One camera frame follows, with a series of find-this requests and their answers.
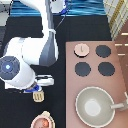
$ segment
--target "white bowl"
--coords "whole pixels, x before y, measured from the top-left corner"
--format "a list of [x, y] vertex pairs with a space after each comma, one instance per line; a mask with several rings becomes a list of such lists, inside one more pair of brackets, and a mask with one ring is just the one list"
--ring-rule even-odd
[[112, 97], [99, 87], [87, 87], [76, 98], [76, 112], [79, 118], [91, 127], [105, 127], [114, 118]]

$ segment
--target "black circular pad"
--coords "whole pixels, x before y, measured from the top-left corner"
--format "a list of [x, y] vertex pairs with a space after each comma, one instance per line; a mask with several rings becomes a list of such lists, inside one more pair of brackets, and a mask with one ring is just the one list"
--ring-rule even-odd
[[96, 54], [100, 57], [106, 58], [111, 55], [111, 49], [106, 45], [99, 45], [96, 48]]
[[91, 68], [89, 66], [89, 64], [87, 64], [86, 62], [79, 62], [76, 64], [75, 66], [75, 72], [77, 75], [79, 76], [87, 76], [91, 71]]
[[114, 66], [109, 62], [100, 63], [98, 70], [103, 76], [112, 76], [115, 73]]

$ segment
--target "black surface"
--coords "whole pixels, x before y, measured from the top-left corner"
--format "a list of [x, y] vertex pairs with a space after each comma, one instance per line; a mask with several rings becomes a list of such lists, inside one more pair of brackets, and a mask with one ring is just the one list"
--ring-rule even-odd
[[115, 73], [114, 66], [109, 62], [100, 63], [98, 70], [103, 76], [112, 76]]
[[86, 62], [79, 62], [75, 65], [75, 72], [79, 76], [88, 76], [91, 71], [91, 68]]
[[96, 54], [102, 58], [106, 58], [111, 55], [111, 49], [106, 45], [99, 45], [96, 48]]
[[[55, 27], [61, 19], [59, 16], [54, 17]], [[40, 17], [9, 18], [0, 56], [11, 38], [42, 37], [41, 30]], [[51, 74], [55, 79], [54, 86], [43, 87], [45, 100], [42, 103], [35, 103], [32, 94], [7, 92], [4, 82], [0, 81], [0, 128], [30, 128], [32, 120], [44, 110], [51, 113], [56, 128], [66, 128], [65, 42], [111, 40], [107, 16], [66, 17], [57, 29], [56, 40], [59, 47], [58, 61], [49, 68], [31, 66], [37, 74]]]

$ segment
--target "pink mug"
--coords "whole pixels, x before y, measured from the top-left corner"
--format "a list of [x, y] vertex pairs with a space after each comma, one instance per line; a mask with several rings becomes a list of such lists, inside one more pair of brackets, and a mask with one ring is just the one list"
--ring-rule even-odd
[[32, 121], [31, 128], [55, 128], [55, 122], [50, 113], [44, 111]]

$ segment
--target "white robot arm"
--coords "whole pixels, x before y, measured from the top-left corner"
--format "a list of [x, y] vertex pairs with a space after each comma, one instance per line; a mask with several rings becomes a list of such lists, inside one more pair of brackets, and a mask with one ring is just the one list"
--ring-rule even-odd
[[39, 86], [54, 84], [51, 75], [36, 76], [30, 67], [30, 65], [49, 67], [58, 59], [58, 46], [55, 39], [50, 1], [20, 1], [41, 13], [44, 36], [42, 38], [12, 38], [5, 47], [3, 57], [0, 58], [0, 78], [5, 82], [5, 85], [20, 90], [31, 88], [36, 84]]

